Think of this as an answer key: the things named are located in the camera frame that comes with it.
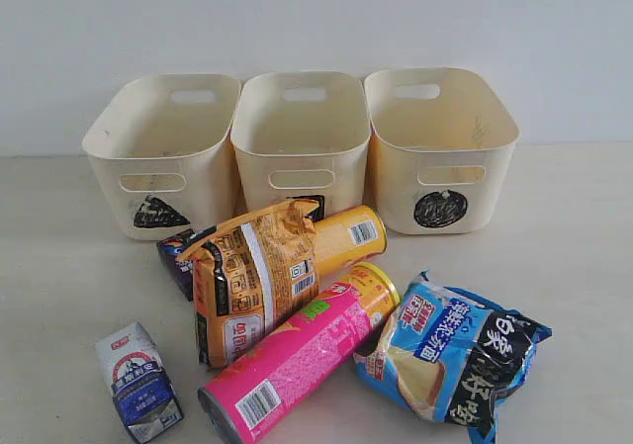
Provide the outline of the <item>yellow chips can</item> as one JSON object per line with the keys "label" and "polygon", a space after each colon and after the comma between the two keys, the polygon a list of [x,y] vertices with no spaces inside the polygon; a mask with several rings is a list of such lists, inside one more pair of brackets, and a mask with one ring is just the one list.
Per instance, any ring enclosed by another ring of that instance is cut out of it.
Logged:
{"label": "yellow chips can", "polygon": [[382,254],[387,234],[381,218],[361,205],[314,224],[316,271],[323,277]]}

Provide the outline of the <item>orange noodle bag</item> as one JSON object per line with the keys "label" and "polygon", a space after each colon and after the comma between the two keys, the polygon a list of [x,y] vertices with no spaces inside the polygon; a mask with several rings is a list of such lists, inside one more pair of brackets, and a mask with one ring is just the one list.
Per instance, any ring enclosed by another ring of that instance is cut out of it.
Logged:
{"label": "orange noodle bag", "polygon": [[319,288],[311,214],[289,199],[192,235],[178,258],[193,265],[198,360],[223,368],[313,299]]}

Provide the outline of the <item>purple juice carton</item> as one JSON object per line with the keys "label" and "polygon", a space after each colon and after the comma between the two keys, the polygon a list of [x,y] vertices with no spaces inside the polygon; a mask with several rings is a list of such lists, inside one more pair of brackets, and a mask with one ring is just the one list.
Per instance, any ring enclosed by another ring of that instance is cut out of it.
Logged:
{"label": "purple juice carton", "polygon": [[188,302],[193,301],[193,262],[179,261],[177,257],[193,235],[194,231],[188,228],[156,243],[161,263]]}

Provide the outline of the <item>blue noodle bag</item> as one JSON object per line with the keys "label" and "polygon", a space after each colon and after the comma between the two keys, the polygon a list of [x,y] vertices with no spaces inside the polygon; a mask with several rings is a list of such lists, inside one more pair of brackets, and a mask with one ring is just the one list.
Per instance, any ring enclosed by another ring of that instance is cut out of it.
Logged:
{"label": "blue noodle bag", "polygon": [[497,440],[497,409],[526,381],[550,327],[420,272],[381,330],[357,350],[357,376],[418,417]]}

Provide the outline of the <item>pink chips can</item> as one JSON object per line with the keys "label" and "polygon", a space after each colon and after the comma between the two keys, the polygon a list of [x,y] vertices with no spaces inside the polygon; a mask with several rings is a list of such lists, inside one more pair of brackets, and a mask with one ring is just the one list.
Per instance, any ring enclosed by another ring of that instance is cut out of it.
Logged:
{"label": "pink chips can", "polygon": [[199,402],[220,438],[260,441],[382,326],[399,302],[382,269],[355,264],[199,388]]}

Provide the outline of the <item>white blue milk carton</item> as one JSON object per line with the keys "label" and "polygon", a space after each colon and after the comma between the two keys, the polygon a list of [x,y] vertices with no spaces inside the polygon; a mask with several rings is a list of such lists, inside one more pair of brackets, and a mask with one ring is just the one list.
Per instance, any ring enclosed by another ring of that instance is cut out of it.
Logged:
{"label": "white blue milk carton", "polygon": [[115,410],[135,443],[148,443],[184,418],[158,348],[139,322],[95,344]]}

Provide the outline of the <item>cream bin square mark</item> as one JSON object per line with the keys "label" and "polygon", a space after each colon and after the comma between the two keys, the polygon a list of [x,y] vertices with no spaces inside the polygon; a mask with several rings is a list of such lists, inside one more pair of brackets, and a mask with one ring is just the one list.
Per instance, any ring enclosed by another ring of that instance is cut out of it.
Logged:
{"label": "cream bin square mark", "polygon": [[271,72],[242,87],[230,140],[245,205],[312,199],[315,220],[362,204],[371,137],[361,81],[338,71]]}

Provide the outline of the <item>cream bin circle mark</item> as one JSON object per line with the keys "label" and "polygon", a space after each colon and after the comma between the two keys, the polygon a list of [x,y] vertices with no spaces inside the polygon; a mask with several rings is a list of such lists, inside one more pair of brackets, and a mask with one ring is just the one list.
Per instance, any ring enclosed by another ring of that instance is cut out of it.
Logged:
{"label": "cream bin circle mark", "polygon": [[494,214],[519,128],[478,74],[408,68],[369,74],[368,167],[385,225],[411,235],[467,233]]}

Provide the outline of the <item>cream bin triangle mark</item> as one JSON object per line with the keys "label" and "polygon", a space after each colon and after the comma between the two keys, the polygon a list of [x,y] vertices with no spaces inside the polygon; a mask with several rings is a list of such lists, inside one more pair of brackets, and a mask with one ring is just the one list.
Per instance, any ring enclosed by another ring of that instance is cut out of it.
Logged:
{"label": "cream bin triangle mark", "polygon": [[240,181],[229,134],[240,91],[224,74],[162,74],[114,96],[82,147],[124,235],[155,241],[232,217]]}

